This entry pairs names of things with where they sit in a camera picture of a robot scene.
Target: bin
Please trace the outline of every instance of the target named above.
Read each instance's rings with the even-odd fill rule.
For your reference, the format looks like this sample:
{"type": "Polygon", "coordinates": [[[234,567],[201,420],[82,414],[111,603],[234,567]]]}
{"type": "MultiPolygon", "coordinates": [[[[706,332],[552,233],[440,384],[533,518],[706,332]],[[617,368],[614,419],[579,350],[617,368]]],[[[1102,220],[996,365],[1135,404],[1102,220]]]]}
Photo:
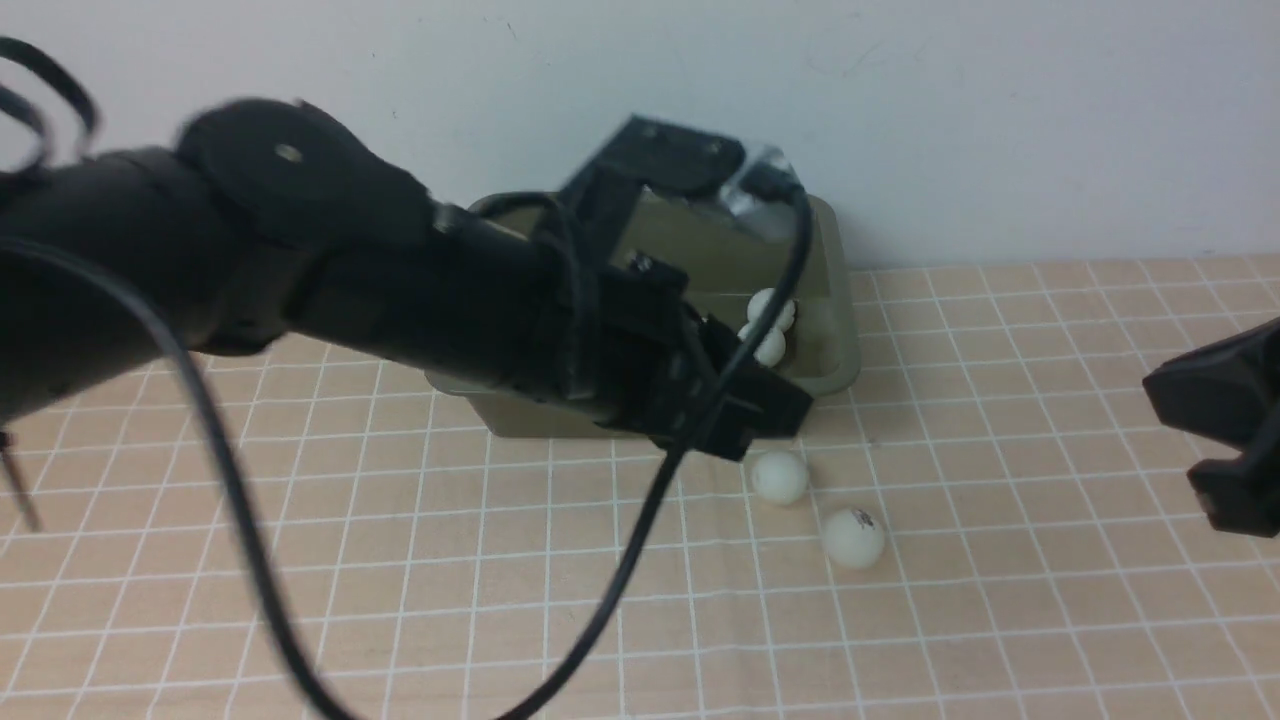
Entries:
{"type": "MultiPolygon", "coordinates": [[[[486,201],[483,199],[471,209],[483,208],[486,201]]],[[[814,214],[813,247],[796,288],[796,320],[786,333],[787,352],[774,370],[810,395],[823,396],[852,384],[861,361],[836,214],[818,197],[810,196],[809,202],[814,214]]],[[[526,234],[538,213],[536,209],[516,210],[494,222],[526,234]]],[[[790,243],[762,242],[646,192],[612,261],[623,265],[634,250],[685,270],[689,274],[685,299],[704,315],[716,315],[737,328],[746,323],[751,295],[777,283],[790,243]]],[[[428,373],[426,378],[435,389],[466,398],[498,437],[608,438],[623,434],[602,429],[575,413],[448,375],[428,373]]]]}

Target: robotic arm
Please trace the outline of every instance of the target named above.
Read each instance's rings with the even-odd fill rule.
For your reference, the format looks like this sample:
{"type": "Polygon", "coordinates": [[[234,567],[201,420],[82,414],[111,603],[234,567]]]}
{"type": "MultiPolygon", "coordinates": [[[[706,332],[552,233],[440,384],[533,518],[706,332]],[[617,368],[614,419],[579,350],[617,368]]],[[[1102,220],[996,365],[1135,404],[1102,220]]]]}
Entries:
{"type": "MultiPolygon", "coordinates": [[[[88,96],[35,47],[19,61],[96,122],[88,96]]],[[[480,214],[442,205],[316,108],[242,100],[205,113],[174,151],[115,152],[44,168],[38,113],[0,86],[0,113],[41,140],[0,173],[0,428],[156,359],[174,361],[205,430],[280,656],[307,701],[351,720],[301,650],[252,498],[187,355],[260,352],[300,332],[582,413],[667,450],[618,569],[556,670],[504,719],[535,715],[603,633],[690,450],[741,459],[758,437],[792,437],[813,398],[758,365],[759,346],[808,259],[808,195],[773,149],[634,118],[561,190],[503,196],[480,214]],[[760,319],[739,342],[684,301],[687,277],[613,251],[641,192],[763,234],[795,229],[760,319]],[[530,236],[485,220],[535,205],[530,236]]],[[[35,518],[6,454],[17,498],[35,518]]]]}

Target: ping pong ball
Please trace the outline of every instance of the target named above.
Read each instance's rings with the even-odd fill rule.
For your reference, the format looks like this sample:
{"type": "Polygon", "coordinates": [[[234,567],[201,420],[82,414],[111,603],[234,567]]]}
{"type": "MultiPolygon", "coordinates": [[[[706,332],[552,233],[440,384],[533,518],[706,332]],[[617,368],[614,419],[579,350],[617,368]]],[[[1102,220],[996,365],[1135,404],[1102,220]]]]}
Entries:
{"type": "MultiPolygon", "coordinates": [[[[769,299],[773,297],[773,288],[762,290],[751,296],[751,300],[746,304],[746,322],[748,324],[754,323],[764,314],[764,306],[769,304],[769,299]]],[[[787,332],[791,325],[796,322],[796,301],[787,300],[787,304],[782,306],[782,313],[778,314],[777,322],[773,327],[787,332]]]]}
{"type": "Polygon", "coordinates": [[[822,550],[841,568],[865,570],[884,553],[884,527],[865,510],[840,510],[822,524],[822,550]]]}
{"type": "Polygon", "coordinates": [[[809,468],[794,454],[772,450],[760,456],[751,469],[755,496],[773,505],[791,505],[809,487],[809,468]]]}
{"type": "MultiPolygon", "coordinates": [[[[751,332],[751,323],[742,325],[742,329],[737,331],[739,340],[746,340],[746,333],[751,332]]],[[[773,328],[764,340],[760,342],[760,347],[755,348],[755,361],[765,368],[772,368],[782,360],[782,355],[787,351],[787,340],[782,337],[782,331],[773,328]]]]}

